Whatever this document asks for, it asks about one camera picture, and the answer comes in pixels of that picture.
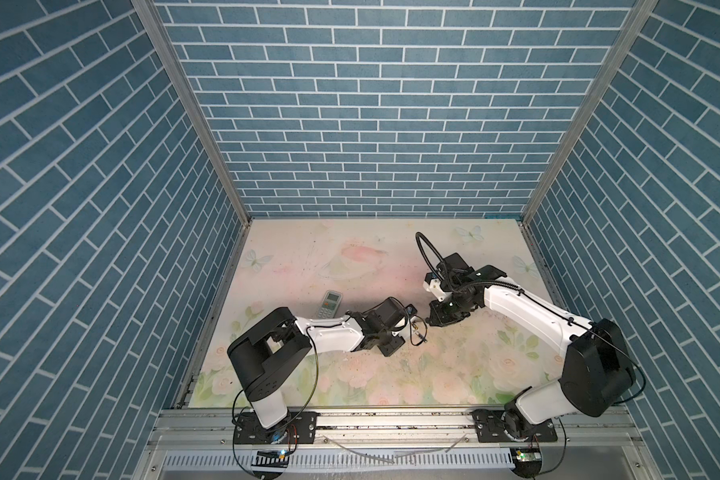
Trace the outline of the white remote control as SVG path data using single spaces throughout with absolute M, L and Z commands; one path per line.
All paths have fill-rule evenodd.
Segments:
M 317 319 L 332 319 L 338 317 L 339 307 L 342 302 L 342 294 L 336 291 L 328 290 L 325 292 L 323 299 L 316 313 Z

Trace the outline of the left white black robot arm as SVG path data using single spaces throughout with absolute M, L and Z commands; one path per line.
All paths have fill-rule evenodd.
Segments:
M 366 311 L 308 319 L 278 307 L 250 327 L 226 353 L 259 424 L 278 429 L 290 419 L 281 387 L 309 355 L 378 349 L 389 357 L 406 342 L 417 309 L 388 297 Z

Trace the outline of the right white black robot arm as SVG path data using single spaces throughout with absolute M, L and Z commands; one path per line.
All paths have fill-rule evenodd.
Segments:
M 529 387 L 504 406 L 506 432 L 523 439 L 546 421 L 571 413 L 601 416 L 627 401 L 624 395 L 646 377 L 627 352 L 619 326 L 566 311 L 529 292 L 492 265 L 475 269 L 457 254 L 427 264 L 424 289 L 433 294 L 426 322 L 455 325 L 488 308 L 526 328 L 562 358 L 561 374 Z

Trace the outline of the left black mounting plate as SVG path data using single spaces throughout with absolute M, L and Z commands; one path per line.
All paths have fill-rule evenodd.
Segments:
M 318 414 L 307 411 L 289 415 L 270 428 L 264 428 L 253 411 L 240 413 L 234 427 L 234 442 L 242 445 L 269 445 L 298 443 L 313 444 L 317 429 Z

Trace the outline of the black mounting plate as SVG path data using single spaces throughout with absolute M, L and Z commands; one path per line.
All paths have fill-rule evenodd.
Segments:
M 307 411 L 289 415 L 270 428 L 264 428 L 253 411 L 240 413 L 234 427 L 234 442 L 242 445 L 269 445 L 298 443 L 313 444 L 317 429 L 318 414 Z
M 470 412 L 470 416 L 480 443 L 558 441 L 554 424 L 550 420 L 532 425 L 517 413 L 493 409 L 475 409 Z

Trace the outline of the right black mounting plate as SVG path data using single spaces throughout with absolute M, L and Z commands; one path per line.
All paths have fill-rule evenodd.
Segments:
M 480 443 L 558 441 L 554 424 L 550 420 L 532 425 L 517 413 L 493 409 L 475 409 L 470 412 L 470 416 Z

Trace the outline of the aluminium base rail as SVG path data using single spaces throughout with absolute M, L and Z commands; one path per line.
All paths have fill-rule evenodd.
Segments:
M 656 479 L 629 413 L 548 421 L 511 441 L 474 407 L 315 408 L 267 444 L 222 409 L 165 410 L 139 479 Z

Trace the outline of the right aluminium corner post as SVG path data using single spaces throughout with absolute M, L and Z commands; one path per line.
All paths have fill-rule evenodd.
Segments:
M 550 157 L 550 161 L 541 175 L 537 187 L 534 189 L 528 203 L 523 209 L 520 220 L 520 225 L 523 230 L 530 229 L 530 224 L 538 213 L 545 196 L 567 163 L 574 146 L 581 138 L 594 111 L 603 99 L 619 67 L 630 52 L 632 45 L 635 43 L 657 3 L 657 0 L 635 1 L 629 13 L 626 15 L 624 24 L 614 44 L 605 55 L 602 65 L 588 88 L 580 107 L 574 114 L 567 131 L 562 135 L 558 148 Z

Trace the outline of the aluminium corner post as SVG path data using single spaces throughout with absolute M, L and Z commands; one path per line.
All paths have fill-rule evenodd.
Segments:
M 230 200 L 233 210 L 240 218 L 243 227 L 247 228 L 251 223 L 251 216 L 234 185 L 229 168 L 213 137 L 208 121 L 181 65 L 178 54 L 170 41 L 155 2 L 133 0 L 132 5 L 165 69 L 171 85 L 176 91 L 178 99 L 186 111 L 190 123 L 209 158 L 211 166 Z
M 614 44 L 605 55 L 602 65 L 588 88 L 580 107 L 574 114 L 567 131 L 562 135 L 558 148 L 550 157 L 550 161 L 541 175 L 537 187 L 534 189 L 528 203 L 523 209 L 520 220 L 520 225 L 523 230 L 530 229 L 530 224 L 538 213 L 545 196 L 567 163 L 574 146 L 581 138 L 594 111 L 603 99 L 619 67 L 630 52 L 632 45 L 635 43 L 657 3 L 657 0 L 635 1 L 629 13 L 626 15 L 624 24 Z

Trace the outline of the left aluminium corner post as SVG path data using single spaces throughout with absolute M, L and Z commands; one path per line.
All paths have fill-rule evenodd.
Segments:
M 132 5 L 165 69 L 171 85 L 176 91 L 178 99 L 186 111 L 190 123 L 209 158 L 211 166 L 230 200 L 233 210 L 240 218 L 243 227 L 247 228 L 251 223 L 251 216 L 234 185 L 229 168 L 213 137 L 208 121 L 181 65 L 178 54 L 170 41 L 155 2 L 133 0 Z

